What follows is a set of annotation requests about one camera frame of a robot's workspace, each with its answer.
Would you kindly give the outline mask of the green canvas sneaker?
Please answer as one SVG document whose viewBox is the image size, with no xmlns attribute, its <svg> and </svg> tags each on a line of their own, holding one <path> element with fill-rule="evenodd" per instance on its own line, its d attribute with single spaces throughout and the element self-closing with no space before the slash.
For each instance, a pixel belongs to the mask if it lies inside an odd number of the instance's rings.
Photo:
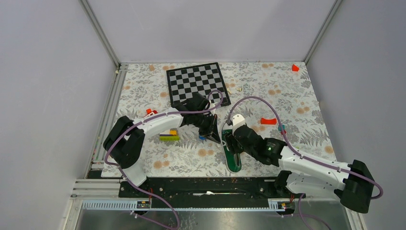
<svg viewBox="0 0 406 230">
<path fill-rule="evenodd" d="M 240 153 L 234 146 L 235 141 L 231 138 L 232 130 L 225 129 L 221 131 L 222 146 L 226 158 L 226 166 L 231 173 L 241 171 L 242 163 Z"/>
</svg>

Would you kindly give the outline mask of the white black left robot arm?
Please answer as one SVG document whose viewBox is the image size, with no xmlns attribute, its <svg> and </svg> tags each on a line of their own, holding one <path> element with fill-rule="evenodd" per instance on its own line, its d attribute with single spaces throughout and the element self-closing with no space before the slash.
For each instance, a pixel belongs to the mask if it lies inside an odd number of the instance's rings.
<svg viewBox="0 0 406 230">
<path fill-rule="evenodd" d="M 170 129 L 193 125 L 200 136 L 217 144 L 221 142 L 218 132 L 217 115 L 214 110 L 221 104 L 211 106 L 208 98 L 198 92 L 180 103 L 174 103 L 168 110 L 146 116 L 137 121 L 127 116 L 120 117 L 103 142 L 107 151 L 104 161 L 118 167 L 129 182 L 130 191 L 137 197 L 148 192 L 147 176 L 137 162 L 144 141 Z"/>
</svg>

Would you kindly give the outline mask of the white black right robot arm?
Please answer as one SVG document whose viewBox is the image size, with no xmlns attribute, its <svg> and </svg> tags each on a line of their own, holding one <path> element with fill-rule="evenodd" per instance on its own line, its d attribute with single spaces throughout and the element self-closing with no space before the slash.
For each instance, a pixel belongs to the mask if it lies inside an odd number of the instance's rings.
<svg viewBox="0 0 406 230">
<path fill-rule="evenodd" d="M 293 193 L 331 197 L 350 210 L 369 211 L 374 178 L 362 161 L 345 163 L 311 157 L 283 140 L 263 138 L 247 125 L 224 131 L 223 140 L 232 154 L 244 152 L 262 164 L 281 168 L 274 185 L 278 196 Z"/>
</svg>

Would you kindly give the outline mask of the red arch block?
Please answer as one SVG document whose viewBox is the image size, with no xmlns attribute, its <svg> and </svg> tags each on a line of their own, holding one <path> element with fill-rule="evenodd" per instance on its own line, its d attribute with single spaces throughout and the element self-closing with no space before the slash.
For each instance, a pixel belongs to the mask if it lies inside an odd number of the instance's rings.
<svg viewBox="0 0 406 230">
<path fill-rule="evenodd" d="M 263 125 L 276 125 L 278 123 L 278 121 L 276 118 L 272 118 L 272 119 L 261 118 L 260 123 Z"/>
</svg>

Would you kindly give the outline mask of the stacked colourful toy bricks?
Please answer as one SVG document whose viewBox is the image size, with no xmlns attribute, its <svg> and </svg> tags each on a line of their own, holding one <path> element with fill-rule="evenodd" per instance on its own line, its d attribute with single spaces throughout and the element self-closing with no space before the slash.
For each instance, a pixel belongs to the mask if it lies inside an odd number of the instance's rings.
<svg viewBox="0 0 406 230">
<path fill-rule="evenodd" d="M 180 140 L 180 136 L 176 129 L 169 129 L 169 130 L 161 132 L 159 134 L 159 139 L 161 141 L 178 141 L 178 140 Z"/>
</svg>

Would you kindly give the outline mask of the small wooden piece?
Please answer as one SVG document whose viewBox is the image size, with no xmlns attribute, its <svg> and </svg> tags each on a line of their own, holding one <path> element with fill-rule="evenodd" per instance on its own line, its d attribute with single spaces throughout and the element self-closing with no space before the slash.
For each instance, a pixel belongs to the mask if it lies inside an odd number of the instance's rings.
<svg viewBox="0 0 406 230">
<path fill-rule="evenodd" d="M 227 88 L 226 88 L 226 91 L 227 91 L 229 94 L 234 94 L 234 93 L 242 92 L 242 88 L 240 88 L 240 87 L 227 87 Z"/>
</svg>

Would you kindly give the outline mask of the floral table mat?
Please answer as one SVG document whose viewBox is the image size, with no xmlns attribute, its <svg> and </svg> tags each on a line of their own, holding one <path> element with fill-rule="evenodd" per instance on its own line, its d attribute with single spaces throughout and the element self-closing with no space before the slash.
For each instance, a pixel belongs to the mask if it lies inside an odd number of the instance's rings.
<svg viewBox="0 0 406 230">
<path fill-rule="evenodd" d="M 263 125 L 261 118 L 279 116 L 288 140 L 299 150 L 335 161 L 330 137 L 318 100 L 303 62 L 292 71 L 290 62 L 220 63 L 226 87 L 242 92 L 228 94 L 229 106 L 217 109 L 222 126 L 229 112 L 241 114 L 247 125 L 264 138 L 282 139 L 275 125 Z M 116 118 L 138 119 L 146 109 L 159 112 L 170 107 L 166 71 L 186 67 L 187 63 L 131 64 L 125 70 L 124 85 L 116 109 Z M 194 126 L 178 130 L 179 141 L 148 139 L 139 164 L 148 177 L 229 177 L 226 158 L 219 144 L 198 137 Z"/>
</svg>

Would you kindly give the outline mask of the black grey chessboard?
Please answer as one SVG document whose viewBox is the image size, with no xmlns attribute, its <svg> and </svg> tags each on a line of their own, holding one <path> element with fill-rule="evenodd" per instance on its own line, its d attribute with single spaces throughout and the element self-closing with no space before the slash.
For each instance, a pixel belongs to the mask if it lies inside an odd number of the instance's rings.
<svg viewBox="0 0 406 230">
<path fill-rule="evenodd" d="M 228 92 L 226 91 L 226 84 L 217 62 L 170 69 L 166 71 L 166 75 L 170 102 L 172 104 L 192 98 L 193 92 L 198 92 L 206 98 L 209 97 L 213 103 L 218 103 L 223 98 L 221 106 L 231 104 Z M 219 90 L 222 94 L 219 95 L 215 92 L 211 96 L 208 96 L 213 90 Z"/>
</svg>

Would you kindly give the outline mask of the red toy brick window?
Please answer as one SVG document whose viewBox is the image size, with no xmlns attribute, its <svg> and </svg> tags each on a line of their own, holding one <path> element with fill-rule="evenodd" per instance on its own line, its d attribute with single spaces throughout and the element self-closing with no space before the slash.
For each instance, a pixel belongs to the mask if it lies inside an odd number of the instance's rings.
<svg viewBox="0 0 406 230">
<path fill-rule="evenodd" d="M 146 116 L 152 116 L 157 114 L 158 112 L 156 110 L 152 110 L 152 109 L 146 109 Z"/>
</svg>

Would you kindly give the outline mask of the red wedge block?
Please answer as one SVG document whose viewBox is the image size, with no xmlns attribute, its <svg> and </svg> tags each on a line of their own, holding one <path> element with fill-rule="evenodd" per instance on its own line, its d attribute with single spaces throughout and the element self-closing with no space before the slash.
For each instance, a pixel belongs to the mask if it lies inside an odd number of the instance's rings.
<svg viewBox="0 0 406 230">
<path fill-rule="evenodd" d="M 292 64 L 292 71 L 298 72 L 299 70 L 300 70 L 300 68 L 298 66 L 296 66 L 295 64 Z"/>
</svg>

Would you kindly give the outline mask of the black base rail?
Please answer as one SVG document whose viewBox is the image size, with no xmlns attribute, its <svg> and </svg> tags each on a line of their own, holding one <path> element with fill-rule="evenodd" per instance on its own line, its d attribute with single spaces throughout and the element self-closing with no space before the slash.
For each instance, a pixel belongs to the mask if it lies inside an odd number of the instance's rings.
<svg viewBox="0 0 406 230">
<path fill-rule="evenodd" d="M 300 194 L 290 192 L 282 177 L 149 177 L 139 189 L 119 183 L 117 200 L 84 201 L 95 210 L 246 210 L 283 211 Z"/>
</svg>

